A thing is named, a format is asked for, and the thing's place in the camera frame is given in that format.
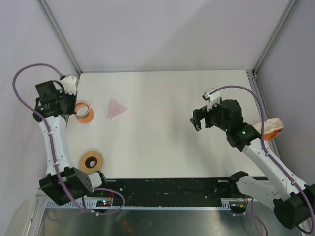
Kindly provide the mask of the orange glass flask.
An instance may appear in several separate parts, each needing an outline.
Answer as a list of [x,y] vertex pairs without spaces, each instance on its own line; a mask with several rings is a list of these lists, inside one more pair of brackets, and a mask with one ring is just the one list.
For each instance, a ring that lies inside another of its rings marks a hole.
[[90,102],[78,100],[75,104],[75,117],[83,124],[92,122],[95,117],[95,112],[91,107]]

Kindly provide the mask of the pink cone coffee filter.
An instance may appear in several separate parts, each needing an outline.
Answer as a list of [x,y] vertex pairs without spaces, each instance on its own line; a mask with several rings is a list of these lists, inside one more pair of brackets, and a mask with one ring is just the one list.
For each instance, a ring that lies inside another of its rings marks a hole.
[[127,107],[125,107],[115,99],[110,98],[107,109],[108,119],[113,120],[127,111],[128,111]]

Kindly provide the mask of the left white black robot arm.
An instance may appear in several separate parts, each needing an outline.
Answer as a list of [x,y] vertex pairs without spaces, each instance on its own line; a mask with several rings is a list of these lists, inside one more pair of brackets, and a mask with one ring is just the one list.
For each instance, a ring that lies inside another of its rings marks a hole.
[[97,196],[108,193],[109,185],[101,171],[87,174],[74,167],[66,138],[66,118],[74,115],[77,102],[77,78],[63,76],[35,86],[34,119],[38,122],[46,146],[46,177],[39,181],[40,189],[62,206],[91,192]]

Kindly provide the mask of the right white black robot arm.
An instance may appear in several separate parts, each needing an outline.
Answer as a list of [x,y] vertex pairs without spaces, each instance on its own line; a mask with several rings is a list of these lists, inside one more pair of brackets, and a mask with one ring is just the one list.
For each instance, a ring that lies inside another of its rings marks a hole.
[[269,207],[278,221],[286,228],[293,229],[315,216],[315,186],[307,185],[275,156],[261,138],[261,134],[244,122],[242,110],[236,100],[220,100],[212,108],[204,106],[193,111],[190,119],[197,131],[201,121],[226,133],[227,141],[237,148],[265,174],[270,185],[257,182],[245,172],[232,175],[227,192],[232,197],[241,194],[257,199]]

